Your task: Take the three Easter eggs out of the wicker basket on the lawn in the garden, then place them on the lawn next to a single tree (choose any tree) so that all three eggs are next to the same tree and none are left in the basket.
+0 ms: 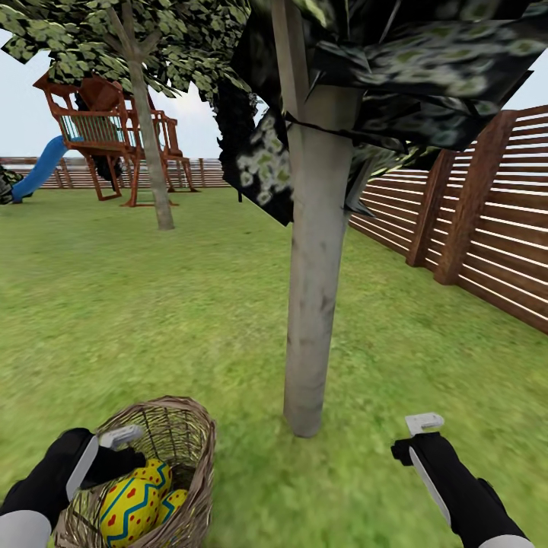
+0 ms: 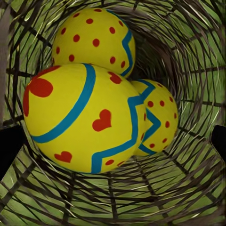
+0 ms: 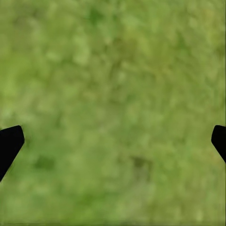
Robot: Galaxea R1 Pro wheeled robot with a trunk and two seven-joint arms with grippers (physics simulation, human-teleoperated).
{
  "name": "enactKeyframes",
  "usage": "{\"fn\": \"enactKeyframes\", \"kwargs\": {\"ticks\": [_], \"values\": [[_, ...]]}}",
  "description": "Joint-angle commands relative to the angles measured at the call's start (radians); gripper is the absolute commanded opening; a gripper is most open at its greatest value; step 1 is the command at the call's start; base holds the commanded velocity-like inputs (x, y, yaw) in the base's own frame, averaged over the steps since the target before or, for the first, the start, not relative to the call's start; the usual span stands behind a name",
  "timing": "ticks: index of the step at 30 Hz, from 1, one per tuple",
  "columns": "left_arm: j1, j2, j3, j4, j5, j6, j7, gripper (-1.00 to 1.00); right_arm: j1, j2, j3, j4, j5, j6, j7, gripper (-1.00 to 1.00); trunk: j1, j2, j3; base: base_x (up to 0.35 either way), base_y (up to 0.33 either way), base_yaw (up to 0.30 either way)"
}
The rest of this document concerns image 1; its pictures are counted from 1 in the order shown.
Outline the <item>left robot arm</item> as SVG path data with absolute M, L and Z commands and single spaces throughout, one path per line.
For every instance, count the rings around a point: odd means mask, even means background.
M 89 429 L 70 429 L 51 444 L 25 480 L 13 485 L 0 506 L 0 548 L 46 548 L 49 536 L 79 489 L 105 485 L 147 467 L 147 457 L 130 445 L 144 428 L 137 423 L 101 440 Z

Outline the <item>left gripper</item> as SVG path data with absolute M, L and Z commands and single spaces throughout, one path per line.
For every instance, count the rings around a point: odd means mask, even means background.
M 134 469 L 147 467 L 147 459 L 142 451 L 136 451 L 132 445 L 115 451 L 107 449 L 107 462 L 104 468 L 96 476 L 84 479 L 80 489 L 85 492 L 86 489 L 105 485 L 128 476 L 133 467 Z

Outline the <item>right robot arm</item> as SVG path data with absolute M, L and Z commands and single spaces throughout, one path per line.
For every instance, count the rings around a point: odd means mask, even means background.
M 406 416 L 409 439 L 390 447 L 394 459 L 416 468 L 451 530 L 464 548 L 536 548 L 512 521 L 499 495 L 459 461 L 454 447 L 439 432 L 437 413 Z

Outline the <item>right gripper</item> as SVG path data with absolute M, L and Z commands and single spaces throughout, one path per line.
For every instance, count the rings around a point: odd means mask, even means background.
M 409 446 L 413 444 L 415 438 L 401 439 L 401 441 L 395 441 L 395 444 L 390 447 L 394 459 L 401 459 L 401 463 L 407 467 L 413 465 L 410 459 Z

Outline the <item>wicker basket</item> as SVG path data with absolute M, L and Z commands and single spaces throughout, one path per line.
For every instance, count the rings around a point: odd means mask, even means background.
M 199 401 L 191 397 L 172 397 L 164 395 L 141 403 L 132 404 L 125 409 L 116 412 L 106 421 L 106 426 L 100 425 L 95 432 L 98 438 L 103 438 L 107 433 L 122 429 L 122 419 L 134 413 L 141 414 L 143 422 L 148 422 L 147 409 L 155 407 L 167 411 L 178 410 L 183 416 L 181 431 L 185 436 L 181 443 L 185 451 L 190 455 L 198 455 L 196 463 L 172 464 L 179 460 L 178 452 L 167 455 L 167 462 L 171 464 L 172 473 L 178 470 L 186 471 L 191 480 L 184 488 L 188 490 L 183 504 L 159 527 L 151 533 L 136 540 L 127 548 L 198 548 L 203 538 L 208 534 L 212 523 L 212 491 L 214 489 L 214 450 L 217 443 L 217 419 L 211 419 L 208 411 Z M 190 416 L 197 421 L 199 431 L 199 443 L 191 437 L 193 432 L 190 426 Z M 79 489 L 77 494 L 77 510 L 75 499 L 70 506 L 61 511 L 59 522 L 53 531 L 54 546 L 57 548 L 105 548 L 104 539 L 100 530 L 100 522 L 94 517 L 95 510 L 101 502 L 104 503 L 105 485 L 99 485 L 85 492 Z M 83 513 L 83 496 L 88 499 L 88 511 L 85 517 Z

